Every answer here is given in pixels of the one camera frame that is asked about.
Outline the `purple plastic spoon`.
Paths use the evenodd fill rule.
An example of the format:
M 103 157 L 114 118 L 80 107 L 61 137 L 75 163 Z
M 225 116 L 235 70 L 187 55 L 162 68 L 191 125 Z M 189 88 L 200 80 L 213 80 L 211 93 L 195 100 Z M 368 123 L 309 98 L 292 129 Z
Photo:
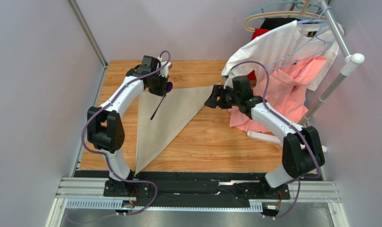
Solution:
M 163 97 L 160 101 L 160 103 L 158 104 L 158 106 L 156 107 L 155 111 L 153 112 L 152 116 L 150 117 L 150 120 L 153 120 L 153 118 L 155 117 L 158 109 L 160 108 L 164 98 L 167 96 L 167 93 L 169 93 L 173 88 L 173 83 L 172 82 L 168 82 L 167 85 L 166 85 L 166 88 L 165 88 L 165 93 L 163 94 Z

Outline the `beige cloth napkin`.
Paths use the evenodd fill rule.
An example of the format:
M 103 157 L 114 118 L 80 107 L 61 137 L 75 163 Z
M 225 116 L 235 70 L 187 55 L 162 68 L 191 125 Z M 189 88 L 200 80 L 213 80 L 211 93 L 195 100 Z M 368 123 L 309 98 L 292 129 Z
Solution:
M 139 96 L 135 174 L 150 164 L 200 112 L 213 86 L 179 88 L 164 98 L 143 92 Z

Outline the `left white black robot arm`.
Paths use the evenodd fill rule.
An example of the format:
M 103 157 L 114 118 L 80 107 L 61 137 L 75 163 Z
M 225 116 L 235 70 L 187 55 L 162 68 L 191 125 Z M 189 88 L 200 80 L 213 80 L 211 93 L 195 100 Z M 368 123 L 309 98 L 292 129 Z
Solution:
M 171 89 L 168 79 L 168 67 L 152 75 L 140 68 L 130 69 L 121 86 L 107 101 L 100 107 L 88 109 L 87 140 L 93 144 L 95 152 L 103 156 L 109 170 L 105 196 L 128 196 L 134 191 L 133 175 L 122 152 L 125 132 L 121 117 L 146 88 L 164 97 Z

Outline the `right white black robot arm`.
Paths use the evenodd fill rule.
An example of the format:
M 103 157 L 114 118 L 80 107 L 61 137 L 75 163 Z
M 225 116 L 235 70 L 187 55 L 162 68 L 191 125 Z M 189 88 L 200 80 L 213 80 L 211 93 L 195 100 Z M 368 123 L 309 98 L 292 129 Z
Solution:
M 320 177 L 320 173 L 310 174 L 325 163 L 318 131 L 286 119 L 266 99 L 254 95 L 247 76 L 234 77 L 232 84 L 232 88 L 214 85 L 204 105 L 221 109 L 236 106 L 242 114 L 264 125 L 280 140 L 282 163 L 260 178 L 258 191 L 262 196 L 271 198 L 287 183 L 301 177 Z

